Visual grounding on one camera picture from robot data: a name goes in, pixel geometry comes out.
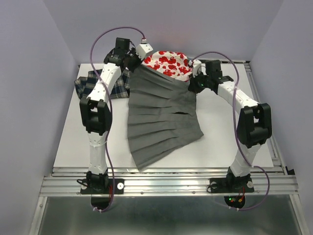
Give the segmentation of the grey skirt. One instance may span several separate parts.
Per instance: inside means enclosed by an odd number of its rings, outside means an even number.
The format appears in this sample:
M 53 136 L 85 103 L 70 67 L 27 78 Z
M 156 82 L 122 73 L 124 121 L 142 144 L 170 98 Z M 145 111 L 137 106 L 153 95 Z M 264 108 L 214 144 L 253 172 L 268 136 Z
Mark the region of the grey skirt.
M 129 82 L 127 138 L 138 169 L 203 136 L 196 113 L 196 94 L 188 90 L 189 82 L 147 66 L 132 72 Z

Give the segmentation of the navy plaid skirt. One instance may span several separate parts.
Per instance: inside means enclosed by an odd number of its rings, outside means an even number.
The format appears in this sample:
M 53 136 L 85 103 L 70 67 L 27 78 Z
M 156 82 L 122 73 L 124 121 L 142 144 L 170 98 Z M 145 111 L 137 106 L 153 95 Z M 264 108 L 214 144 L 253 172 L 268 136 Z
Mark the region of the navy plaid skirt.
M 117 79 L 110 97 L 111 99 L 117 98 L 128 98 L 130 95 L 130 71 L 124 70 L 121 76 Z M 96 73 L 92 70 L 88 72 L 87 77 L 80 76 L 74 81 L 74 86 L 78 97 L 81 99 L 87 97 L 92 90 L 95 88 L 95 85 L 98 81 Z

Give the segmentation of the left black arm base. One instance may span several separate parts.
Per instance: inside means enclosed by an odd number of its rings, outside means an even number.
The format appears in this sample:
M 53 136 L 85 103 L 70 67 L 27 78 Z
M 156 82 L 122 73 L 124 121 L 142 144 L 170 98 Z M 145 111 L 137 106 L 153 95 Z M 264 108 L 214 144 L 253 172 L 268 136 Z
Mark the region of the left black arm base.
M 78 179 L 76 182 L 80 185 L 80 193 L 91 197 L 92 209 L 99 213 L 109 210 L 114 196 L 124 194 L 125 180 L 122 178 L 109 178 L 105 185 L 94 186 L 88 184 L 87 179 Z

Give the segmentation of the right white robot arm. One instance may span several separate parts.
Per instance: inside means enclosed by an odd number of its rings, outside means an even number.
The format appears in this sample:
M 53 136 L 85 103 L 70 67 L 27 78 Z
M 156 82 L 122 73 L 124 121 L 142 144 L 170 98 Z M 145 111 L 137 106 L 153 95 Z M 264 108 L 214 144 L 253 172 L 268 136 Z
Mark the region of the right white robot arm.
M 223 75 L 219 60 L 202 64 L 194 59 L 188 63 L 192 68 L 189 90 L 200 93 L 210 89 L 232 107 L 235 141 L 238 147 L 235 159 L 221 181 L 213 180 L 212 190 L 253 188 L 250 171 L 261 146 L 272 135 L 271 107 L 259 103 L 238 88 L 237 81 Z

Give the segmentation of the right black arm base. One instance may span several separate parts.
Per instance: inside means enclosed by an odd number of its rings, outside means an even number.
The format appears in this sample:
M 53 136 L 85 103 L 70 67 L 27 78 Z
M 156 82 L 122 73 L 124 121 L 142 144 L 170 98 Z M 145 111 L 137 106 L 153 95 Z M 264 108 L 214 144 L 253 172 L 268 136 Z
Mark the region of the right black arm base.
M 250 174 L 244 177 L 234 177 L 227 174 L 225 178 L 210 178 L 206 187 L 208 193 L 226 193 L 225 203 L 236 209 L 242 209 L 246 203 L 246 193 L 253 193 L 254 186 Z

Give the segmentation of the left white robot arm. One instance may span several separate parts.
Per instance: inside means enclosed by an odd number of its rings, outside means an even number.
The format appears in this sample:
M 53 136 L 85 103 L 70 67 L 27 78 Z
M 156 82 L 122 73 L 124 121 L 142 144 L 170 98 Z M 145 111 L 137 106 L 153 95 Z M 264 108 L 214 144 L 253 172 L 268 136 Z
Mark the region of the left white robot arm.
M 82 123 L 89 138 L 90 164 L 83 185 L 98 193 L 105 192 L 109 187 L 106 143 L 112 125 L 110 94 L 122 71 L 134 71 L 153 50 L 146 38 L 142 38 L 141 43 L 133 48 L 130 48 L 130 43 L 129 39 L 116 39 L 115 47 L 104 59 L 95 87 L 79 103 Z

